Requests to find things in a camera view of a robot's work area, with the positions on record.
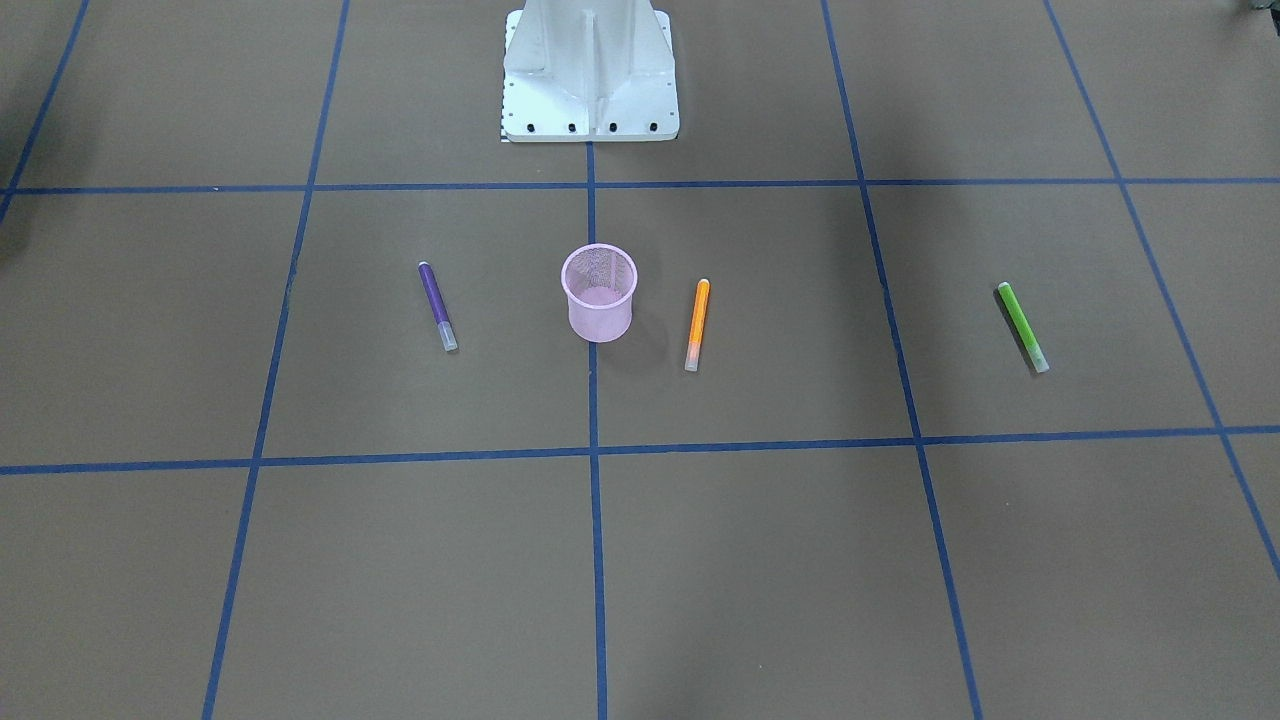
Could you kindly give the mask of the orange marker pen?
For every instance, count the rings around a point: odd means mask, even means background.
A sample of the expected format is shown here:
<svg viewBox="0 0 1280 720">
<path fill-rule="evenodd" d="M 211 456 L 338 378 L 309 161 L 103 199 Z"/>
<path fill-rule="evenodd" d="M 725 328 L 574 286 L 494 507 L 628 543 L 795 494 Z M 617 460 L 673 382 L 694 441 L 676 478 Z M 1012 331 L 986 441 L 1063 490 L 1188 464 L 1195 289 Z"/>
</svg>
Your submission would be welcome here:
<svg viewBox="0 0 1280 720">
<path fill-rule="evenodd" d="M 705 334 L 707 314 L 710 299 L 710 281 L 701 278 L 695 286 L 691 319 L 687 334 L 687 347 L 684 360 L 686 372 L 698 372 L 701 359 L 701 345 Z"/>
</svg>

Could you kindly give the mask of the purple marker pen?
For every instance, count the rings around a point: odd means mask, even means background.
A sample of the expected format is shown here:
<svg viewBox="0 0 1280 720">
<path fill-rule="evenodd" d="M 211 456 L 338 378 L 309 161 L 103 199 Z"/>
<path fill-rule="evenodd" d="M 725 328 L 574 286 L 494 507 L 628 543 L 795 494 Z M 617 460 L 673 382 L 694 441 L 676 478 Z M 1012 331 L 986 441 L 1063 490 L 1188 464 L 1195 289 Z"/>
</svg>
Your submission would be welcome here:
<svg viewBox="0 0 1280 720">
<path fill-rule="evenodd" d="M 454 328 L 452 325 L 451 316 L 440 286 L 435 277 L 435 272 L 433 266 L 426 261 L 420 261 L 417 265 L 417 270 L 420 281 L 424 287 L 424 292 L 428 297 L 428 304 L 431 310 L 433 320 L 435 322 L 436 331 L 442 341 L 442 347 L 447 354 L 456 352 L 460 348 L 460 343 L 456 338 Z"/>
</svg>

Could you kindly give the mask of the green marker pen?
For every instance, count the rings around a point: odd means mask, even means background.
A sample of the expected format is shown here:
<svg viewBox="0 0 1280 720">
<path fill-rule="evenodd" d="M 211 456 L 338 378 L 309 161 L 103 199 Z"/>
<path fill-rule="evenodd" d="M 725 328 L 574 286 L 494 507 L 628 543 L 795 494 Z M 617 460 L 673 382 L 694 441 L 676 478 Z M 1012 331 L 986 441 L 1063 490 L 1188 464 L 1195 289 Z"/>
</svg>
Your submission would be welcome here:
<svg viewBox="0 0 1280 720">
<path fill-rule="evenodd" d="M 1000 282 L 996 286 L 995 292 L 1007 314 L 1012 325 L 1012 332 L 1016 334 L 1021 351 L 1027 355 L 1027 361 L 1030 364 L 1032 370 L 1037 374 L 1047 373 L 1050 370 L 1050 363 L 1044 356 L 1044 351 L 1041 347 L 1036 332 L 1033 331 L 1027 314 L 1020 305 L 1014 287 L 1011 287 L 1007 282 Z"/>
</svg>

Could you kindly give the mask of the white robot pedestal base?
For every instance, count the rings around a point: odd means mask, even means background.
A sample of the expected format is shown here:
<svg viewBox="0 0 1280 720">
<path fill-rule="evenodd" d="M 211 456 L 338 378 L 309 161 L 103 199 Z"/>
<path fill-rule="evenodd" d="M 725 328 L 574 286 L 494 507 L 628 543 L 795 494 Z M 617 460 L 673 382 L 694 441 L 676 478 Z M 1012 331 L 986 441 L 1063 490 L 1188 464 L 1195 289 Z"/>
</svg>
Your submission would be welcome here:
<svg viewBox="0 0 1280 720">
<path fill-rule="evenodd" d="M 678 137 L 668 13 L 649 1 L 526 1 L 507 14 L 500 137 L 637 143 Z"/>
</svg>

